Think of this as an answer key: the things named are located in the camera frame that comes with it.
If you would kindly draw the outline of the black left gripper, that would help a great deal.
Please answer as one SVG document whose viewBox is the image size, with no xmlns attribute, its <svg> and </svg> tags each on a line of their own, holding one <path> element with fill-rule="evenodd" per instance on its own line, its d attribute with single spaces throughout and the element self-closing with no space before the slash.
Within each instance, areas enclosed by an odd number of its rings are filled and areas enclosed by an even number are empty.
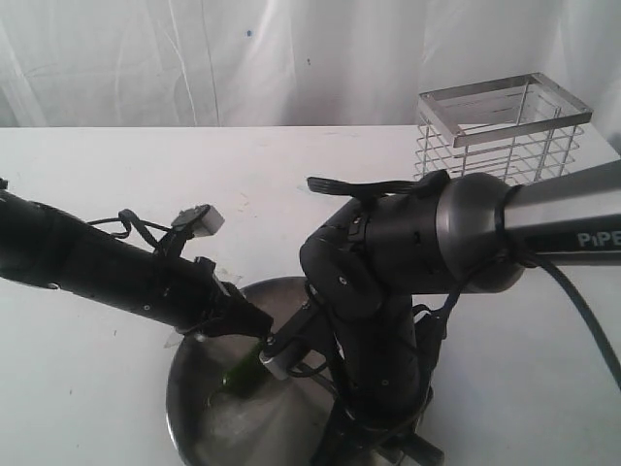
<svg viewBox="0 0 621 466">
<path fill-rule="evenodd" d="M 169 270 L 162 298 L 172 309 L 172 323 L 179 333 L 263 338 L 271 331 L 273 318 L 234 285 L 223 284 L 214 274 L 213 261 L 199 256 L 177 265 Z"/>
</svg>

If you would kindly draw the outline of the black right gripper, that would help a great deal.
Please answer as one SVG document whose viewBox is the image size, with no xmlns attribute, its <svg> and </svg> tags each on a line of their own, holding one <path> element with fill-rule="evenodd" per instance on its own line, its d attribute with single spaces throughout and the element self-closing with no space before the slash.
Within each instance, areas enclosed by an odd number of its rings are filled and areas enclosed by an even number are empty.
<svg viewBox="0 0 621 466">
<path fill-rule="evenodd" d="M 416 433 L 433 398 L 429 371 L 420 373 L 419 388 L 411 407 L 387 416 L 354 413 L 336 400 L 310 464 L 348 465 L 377 452 L 390 460 L 399 454 L 418 465 L 442 465 L 444 452 Z"/>
</svg>

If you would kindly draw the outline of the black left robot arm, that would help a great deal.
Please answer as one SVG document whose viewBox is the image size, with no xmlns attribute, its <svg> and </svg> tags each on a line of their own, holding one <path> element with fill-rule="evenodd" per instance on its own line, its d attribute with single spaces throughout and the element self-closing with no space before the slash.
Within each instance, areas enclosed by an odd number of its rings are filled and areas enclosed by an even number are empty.
<svg viewBox="0 0 621 466">
<path fill-rule="evenodd" d="M 1 182 L 1 276 L 61 289 L 174 327 L 180 334 L 265 338 L 273 318 L 215 274 L 206 257 L 182 257 L 185 244 L 215 234 L 224 222 L 212 205 L 183 210 L 161 239 L 152 223 L 119 212 L 125 230 L 108 233 L 100 221 L 22 199 Z"/>
</svg>

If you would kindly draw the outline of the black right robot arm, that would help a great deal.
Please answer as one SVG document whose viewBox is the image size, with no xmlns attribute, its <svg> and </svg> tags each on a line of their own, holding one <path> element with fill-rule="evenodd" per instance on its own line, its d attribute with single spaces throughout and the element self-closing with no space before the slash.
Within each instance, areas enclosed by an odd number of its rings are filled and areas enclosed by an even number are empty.
<svg viewBox="0 0 621 466">
<path fill-rule="evenodd" d="M 324 356 L 338 393 L 313 464 L 341 465 L 373 449 L 441 462 L 415 425 L 449 317 L 463 294 L 505 291 L 527 268 L 562 287 L 619 377 L 609 339 L 563 272 L 619 263 L 618 162 L 527 185 L 444 170 L 416 182 L 307 184 L 346 198 L 300 250 L 309 296 L 329 328 Z"/>
</svg>

